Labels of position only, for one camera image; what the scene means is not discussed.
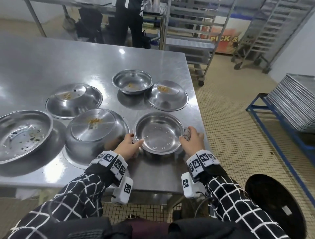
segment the person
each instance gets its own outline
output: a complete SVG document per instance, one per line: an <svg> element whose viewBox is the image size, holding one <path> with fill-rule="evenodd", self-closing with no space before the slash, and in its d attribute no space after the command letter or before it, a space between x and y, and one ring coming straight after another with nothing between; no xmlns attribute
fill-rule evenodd
<svg viewBox="0 0 315 239"><path fill-rule="evenodd" d="M202 157L206 152L204 134L189 127L191 138L179 140L190 159ZM108 151L106 159L128 162L143 144L143 139L132 143L133 134L127 134L114 151ZM102 239L102 238L289 238L278 223L247 198L245 191L229 178L220 164L207 166L198 174L207 193L214 201L209 207L212 217L182 219L160 223L145 219L126 219L111 225L101 217L101 198L112 184L115 175L104 162L93 160L85 173L67 184L52 200L30 211L13 227L5 238L9 239Z"/></svg>
<svg viewBox="0 0 315 239"><path fill-rule="evenodd" d="M143 0L117 0L114 18L113 43L124 46L128 28L131 31L132 46L143 47L142 23L143 23Z"/></svg>

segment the metal trolley rack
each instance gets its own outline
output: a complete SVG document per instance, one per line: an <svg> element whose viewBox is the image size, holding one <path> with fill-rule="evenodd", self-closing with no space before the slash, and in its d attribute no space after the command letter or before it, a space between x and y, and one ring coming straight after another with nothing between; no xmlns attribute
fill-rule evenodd
<svg viewBox="0 0 315 239"><path fill-rule="evenodd" d="M265 0L253 17L231 59L239 70L249 54L255 65L266 62L263 73L269 73L276 56L309 15L315 0Z"/></svg>
<svg viewBox="0 0 315 239"><path fill-rule="evenodd" d="M185 53L191 75L198 85L204 85L214 53L233 12L237 0L180 0L168 1L165 30L161 36L160 50ZM224 24L216 23L216 16L224 16ZM212 27L220 31L216 42L209 39Z"/></svg>
<svg viewBox="0 0 315 239"><path fill-rule="evenodd" d="M280 121L281 126L287 131L287 133L291 136L291 138L294 140L294 142L300 147L300 149L305 153L305 155L310 159L310 161L312 162L312 164L314 166L315 166L315 155L312 152L315 151L315 146L306 145L300 139L299 135L285 121L283 115L281 113L279 113L279 111L273 106L273 104L268 101L268 99L266 98L267 95L268 94L265 94L265 93L259 93L256 96L256 98L250 103L250 105L246 108L246 111L249 111L249 112L252 113L252 115L254 116L256 121L258 122L258 124L261 127L261 129L264 131L264 133L267 135L267 137L269 138L269 140L272 143L272 145L277 150L278 154L282 158L282 160L285 163L285 165L288 167L288 169L290 170L292 175L295 177L295 179L297 180L297 182L299 183L299 185L301 186L301 188L305 192L306 196L311 201L313 207L315 207L315 199L314 199L314 197L312 196L312 194L310 193L310 191L308 190L308 188L304 184L304 182L301 180L301 178L299 177L299 175L297 174L297 172L295 171L295 169L293 168L293 166L291 165L291 163L289 162L289 160L287 159L287 157L285 156L283 151L280 149L280 147L278 146L277 142L272 137L272 135L270 134L268 129L265 127L263 122L260 120L260 118L257 115L258 112L255 111L255 110L270 110L276 116L276 118ZM255 102L259 98L265 103L265 106L255 105Z"/></svg>

